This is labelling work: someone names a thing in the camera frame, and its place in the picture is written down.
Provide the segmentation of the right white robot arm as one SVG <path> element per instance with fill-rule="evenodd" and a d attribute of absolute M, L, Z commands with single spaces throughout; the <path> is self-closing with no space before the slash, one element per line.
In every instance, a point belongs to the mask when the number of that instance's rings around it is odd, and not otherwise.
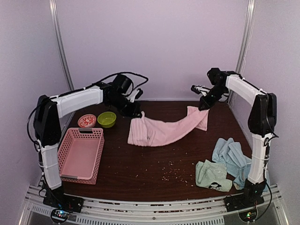
<path fill-rule="evenodd" d="M 210 109 L 222 95 L 230 91 L 235 92 L 252 107 L 247 122 L 253 138 L 252 162 L 244 193 L 240 197 L 240 203 L 250 207 L 262 195 L 267 184 L 270 143 L 278 137 L 274 132 L 277 122 L 277 97 L 254 86 L 234 71 L 221 71 L 213 67 L 207 72 L 207 76 L 212 88 L 200 97 L 200 111 Z"/>

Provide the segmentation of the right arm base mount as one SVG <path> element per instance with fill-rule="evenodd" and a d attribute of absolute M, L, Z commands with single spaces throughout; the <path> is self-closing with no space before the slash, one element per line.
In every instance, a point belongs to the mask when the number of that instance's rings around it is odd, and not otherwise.
<path fill-rule="evenodd" d="M 228 195 L 224 198 L 224 203 L 227 212 L 237 211 L 240 220 L 252 223 L 258 218 L 257 206 L 264 203 L 264 198 L 260 196 L 257 200 L 247 202 L 243 194 Z"/>

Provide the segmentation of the pink towel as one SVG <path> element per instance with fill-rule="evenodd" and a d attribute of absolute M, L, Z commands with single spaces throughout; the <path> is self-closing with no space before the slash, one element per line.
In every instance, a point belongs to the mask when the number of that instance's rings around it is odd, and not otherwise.
<path fill-rule="evenodd" d="M 131 120 L 127 143 L 141 147 L 160 147 L 174 143 L 192 130 L 207 131 L 209 110 L 200 111 L 188 106 L 187 115 L 176 122 L 164 122 L 147 118 L 142 112 L 140 118 Z"/>

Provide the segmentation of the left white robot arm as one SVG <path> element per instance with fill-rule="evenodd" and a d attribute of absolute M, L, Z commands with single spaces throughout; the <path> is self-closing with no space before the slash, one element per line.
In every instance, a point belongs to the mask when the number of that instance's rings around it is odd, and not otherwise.
<path fill-rule="evenodd" d="M 41 95 L 36 108 L 30 114 L 36 139 L 33 144 L 38 152 L 39 166 L 44 173 L 46 194 L 57 208 L 67 204 L 58 166 L 58 145 L 61 139 L 60 119 L 91 105 L 105 104 L 115 107 L 126 117 L 141 117 L 137 99 L 143 94 L 140 85 L 135 86 L 128 72 L 112 74 L 112 82 L 101 79 L 87 87 L 49 97 Z"/>

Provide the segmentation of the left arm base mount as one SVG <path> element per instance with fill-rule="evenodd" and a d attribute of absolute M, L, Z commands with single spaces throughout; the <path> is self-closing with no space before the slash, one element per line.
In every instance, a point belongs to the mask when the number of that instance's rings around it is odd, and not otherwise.
<path fill-rule="evenodd" d="M 43 204 L 53 207 L 50 213 L 50 219 L 56 224 L 65 223 L 71 213 L 81 213 L 84 199 L 80 197 L 74 197 L 66 195 L 66 202 L 59 203 L 54 198 L 45 197 Z"/>

